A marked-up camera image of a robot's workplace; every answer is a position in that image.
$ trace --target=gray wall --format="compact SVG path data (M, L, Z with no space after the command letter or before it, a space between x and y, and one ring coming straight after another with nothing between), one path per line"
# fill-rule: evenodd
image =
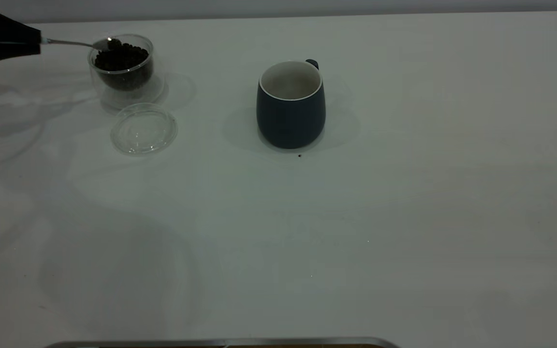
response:
M27 23L543 10L557 0L0 0L0 12Z

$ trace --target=plastic lid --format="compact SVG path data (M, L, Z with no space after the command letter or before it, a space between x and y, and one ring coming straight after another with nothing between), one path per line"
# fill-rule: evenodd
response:
M120 121L111 130L111 141L127 155L154 154L166 148L177 135L177 124L160 105L139 103L117 115Z

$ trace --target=mug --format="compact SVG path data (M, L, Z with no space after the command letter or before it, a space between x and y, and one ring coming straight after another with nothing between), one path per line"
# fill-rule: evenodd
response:
M285 61L267 69L257 87L257 125L274 146L314 141L325 123L323 81L316 61Z

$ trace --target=glass bowl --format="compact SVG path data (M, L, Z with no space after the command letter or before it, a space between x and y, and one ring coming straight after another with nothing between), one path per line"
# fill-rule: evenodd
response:
M91 81L99 98L109 106L117 109L137 103L151 103L161 95L164 89L164 74L158 64L152 42L141 35L116 35L123 44L132 44L145 49L149 55L145 61L132 68L120 71L106 71L95 66L99 53L92 49L87 56L90 66Z

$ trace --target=spoon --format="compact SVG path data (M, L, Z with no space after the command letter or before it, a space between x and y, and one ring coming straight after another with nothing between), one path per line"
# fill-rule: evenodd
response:
M109 43L119 41L118 39L114 38L106 38L104 40L100 40L95 44L87 44L83 42L74 42L74 41L62 41L62 40L53 40L50 38L42 38L42 44L73 44L75 46L86 46L91 47L93 49L97 49L99 51L109 51Z

